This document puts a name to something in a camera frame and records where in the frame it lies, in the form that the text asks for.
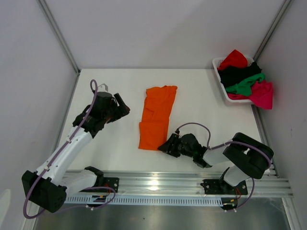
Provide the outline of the orange t shirt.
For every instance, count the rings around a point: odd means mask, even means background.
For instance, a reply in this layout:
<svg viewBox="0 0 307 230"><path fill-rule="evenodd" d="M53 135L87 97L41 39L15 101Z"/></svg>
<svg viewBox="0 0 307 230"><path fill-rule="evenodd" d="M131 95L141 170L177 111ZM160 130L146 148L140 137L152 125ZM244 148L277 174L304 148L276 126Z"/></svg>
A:
<svg viewBox="0 0 307 230"><path fill-rule="evenodd" d="M142 120L139 123L139 149L158 150L166 142L176 93L177 86L152 87L146 90Z"/></svg>

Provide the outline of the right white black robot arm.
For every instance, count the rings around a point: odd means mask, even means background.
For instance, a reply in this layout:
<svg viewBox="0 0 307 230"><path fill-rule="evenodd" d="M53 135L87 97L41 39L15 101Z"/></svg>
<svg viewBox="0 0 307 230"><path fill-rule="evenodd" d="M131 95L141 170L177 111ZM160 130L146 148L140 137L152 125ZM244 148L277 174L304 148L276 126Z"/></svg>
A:
<svg viewBox="0 0 307 230"><path fill-rule="evenodd" d="M229 142L210 149L202 146L193 134L179 136L176 132L158 150L176 158L188 156L201 168L231 162L233 166L219 179L203 180L201 185L207 195L247 195L246 180L261 179L274 156L270 147L240 132Z"/></svg>

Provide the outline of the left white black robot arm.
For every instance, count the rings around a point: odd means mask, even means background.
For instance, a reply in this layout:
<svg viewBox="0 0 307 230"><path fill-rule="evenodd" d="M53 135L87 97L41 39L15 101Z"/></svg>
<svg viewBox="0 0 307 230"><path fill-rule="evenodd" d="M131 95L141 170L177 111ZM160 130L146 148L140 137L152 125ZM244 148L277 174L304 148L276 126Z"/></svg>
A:
<svg viewBox="0 0 307 230"><path fill-rule="evenodd" d="M81 191L116 193L107 187L104 173L88 166L80 173L64 178L64 174L81 150L89 144L108 123L115 122L130 113L119 93L94 93L90 105L76 116L66 140L34 172L22 175L25 193L24 212L29 201L51 213L57 212L67 197Z"/></svg>

